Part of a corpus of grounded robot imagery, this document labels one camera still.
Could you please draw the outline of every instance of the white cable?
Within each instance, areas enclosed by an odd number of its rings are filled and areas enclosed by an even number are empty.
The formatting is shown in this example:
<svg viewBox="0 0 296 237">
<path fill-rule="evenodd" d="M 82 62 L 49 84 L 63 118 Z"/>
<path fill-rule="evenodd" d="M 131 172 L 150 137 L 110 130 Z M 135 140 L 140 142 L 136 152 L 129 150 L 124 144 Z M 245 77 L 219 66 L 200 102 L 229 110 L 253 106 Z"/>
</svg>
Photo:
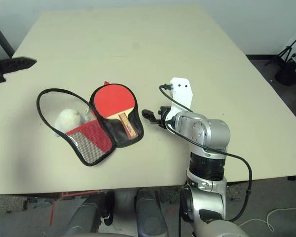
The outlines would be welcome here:
<svg viewBox="0 0 296 237">
<path fill-rule="evenodd" d="M 243 226 L 244 224 L 247 224 L 247 223 L 250 222 L 250 221 L 262 221 L 262 222 L 264 222 L 264 223 L 267 224 L 267 227 L 268 227 L 268 229 L 269 229 L 271 232 L 274 232 L 274 228 L 273 228 L 273 226 L 272 226 L 272 225 L 269 223 L 269 221 L 268 221 L 268 218 L 270 217 L 270 215 L 273 214 L 273 213 L 276 212 L 276 211 L 289 211 L 289 210 L 296 210 L 296 208 L 275 209 L 275 210 L 270 211 L 270 212 L 268 213 L 268 215 L 266 216 L 266 221 L 261 220 L 261 219 L 258 219 L 258 218 L 250 219 L 250 220 L 248 220 L 248 221 L 245 221 L 244 223 L 241 223 L 241 224 L 239 225 L 239 227 L 240 227 L 240 226 Z"/>
</svg>

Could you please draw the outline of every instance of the beige tabletop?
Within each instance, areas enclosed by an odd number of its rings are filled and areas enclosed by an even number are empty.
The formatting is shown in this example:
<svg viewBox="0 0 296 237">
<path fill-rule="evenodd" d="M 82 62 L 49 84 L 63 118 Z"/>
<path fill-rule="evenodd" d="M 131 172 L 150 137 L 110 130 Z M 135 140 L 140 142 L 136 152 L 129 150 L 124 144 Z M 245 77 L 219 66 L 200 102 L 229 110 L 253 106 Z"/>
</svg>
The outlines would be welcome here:
<svg viewBox="0 0 296 237">
<path fill-rule="evenodd" d="M 224 120 L 228 151 L 254 179 L 296 175 L 296 117 L 218 24 L 197 6 L 44 12 L 16 51 L 37 59 L 0 84 L 0 194 L 180 185 L 187 143 L 142 117 L 143 139 L 93 167 L 40 119 L 37 95 L 63 88 L 89 100 L 104 81 L 135 93 L 139 111 L 170 102 L 159 92 L 173 77 L 190 81 L 191 108 Z M 227 158 L 228 181 L 248 179 Z"/>
</svg>

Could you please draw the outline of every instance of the red mesh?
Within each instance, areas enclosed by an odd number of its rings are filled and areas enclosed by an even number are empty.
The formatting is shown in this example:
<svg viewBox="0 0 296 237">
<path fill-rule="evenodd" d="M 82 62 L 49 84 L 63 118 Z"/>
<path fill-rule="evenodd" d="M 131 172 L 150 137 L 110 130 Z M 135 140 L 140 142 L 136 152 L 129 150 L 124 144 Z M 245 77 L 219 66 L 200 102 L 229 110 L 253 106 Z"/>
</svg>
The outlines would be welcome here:
<svg viewBox="0 0 296 237">
<path fill-rule="evenodd" d="M 66 133 L 87 163 L 93 163 L 112 148 L 112 142 L 97 120 L 87 122 Z"/>
</svg>

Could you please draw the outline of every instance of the gray cylinder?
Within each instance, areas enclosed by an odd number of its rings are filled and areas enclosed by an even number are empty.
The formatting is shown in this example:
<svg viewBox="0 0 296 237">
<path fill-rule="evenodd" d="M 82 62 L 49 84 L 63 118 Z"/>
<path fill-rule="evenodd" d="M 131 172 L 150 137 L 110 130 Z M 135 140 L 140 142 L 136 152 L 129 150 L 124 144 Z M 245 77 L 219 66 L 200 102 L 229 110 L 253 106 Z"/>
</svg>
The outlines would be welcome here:
<svg viewBox="0 0 296 237">
<path fill-rule="evenodd" d="M 156 199 L 146 190 L 136 195 L 138 237 L 168 237 L 168 228 Z"/>
</svg>

